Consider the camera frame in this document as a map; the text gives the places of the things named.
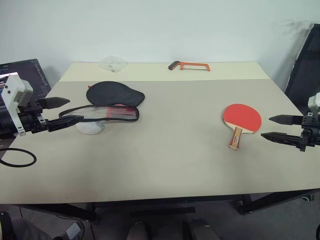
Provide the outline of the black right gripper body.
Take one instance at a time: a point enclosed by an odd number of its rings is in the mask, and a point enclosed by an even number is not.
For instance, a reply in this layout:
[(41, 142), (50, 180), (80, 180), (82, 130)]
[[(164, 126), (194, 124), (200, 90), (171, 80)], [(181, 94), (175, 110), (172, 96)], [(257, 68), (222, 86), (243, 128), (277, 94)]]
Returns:
[(308, 112), (304, 115), (301, 122), (302, 133), (300, 135), (299, 150), (304, 152), (306, 147), (320, 145), (320, 116)]

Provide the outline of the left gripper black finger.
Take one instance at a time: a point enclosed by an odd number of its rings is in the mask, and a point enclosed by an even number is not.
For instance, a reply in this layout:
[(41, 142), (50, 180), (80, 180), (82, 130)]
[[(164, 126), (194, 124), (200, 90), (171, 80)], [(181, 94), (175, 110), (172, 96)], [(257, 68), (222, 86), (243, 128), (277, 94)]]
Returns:
[(54, 132), (61, 129), (69, 128), (84, 119), (82, 115), (68, 115), (59, 119), (50, 120), (46, 123), (46, 129), (48, 132)]
[(39, 104), (43, 109), (55, 109), (59, 108), (70, 102), (69, 99), (63, 97), (48, 97), (39, 99)]

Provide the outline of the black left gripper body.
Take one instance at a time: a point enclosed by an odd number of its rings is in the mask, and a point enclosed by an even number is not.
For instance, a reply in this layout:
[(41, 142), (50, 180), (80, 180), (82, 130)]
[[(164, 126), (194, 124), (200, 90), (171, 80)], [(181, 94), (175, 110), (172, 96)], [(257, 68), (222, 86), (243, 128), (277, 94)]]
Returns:
[(43, 109), (47, 109), (46, 99), (31, 100), (26, 106), (19, 106), (19, 119), (25, 132), (32, 134), (47, 131), (48, 120), (42, 116)]

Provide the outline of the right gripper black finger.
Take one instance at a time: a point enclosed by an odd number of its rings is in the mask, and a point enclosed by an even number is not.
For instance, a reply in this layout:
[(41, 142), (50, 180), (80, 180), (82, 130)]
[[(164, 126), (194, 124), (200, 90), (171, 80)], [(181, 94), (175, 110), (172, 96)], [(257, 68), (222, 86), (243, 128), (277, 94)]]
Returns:
[(261, 133), (260, 135), (268, 141), (283, 145), (295, 146), (296, 148), (301, 149), (301, 138), (299, 136), (288, 135), (281, 132), (267, 132)]
[(298, 115), (276, 115), (269, 118), (270, 121), (281, 124), (281, 125), (301, 125), (303, 116)]

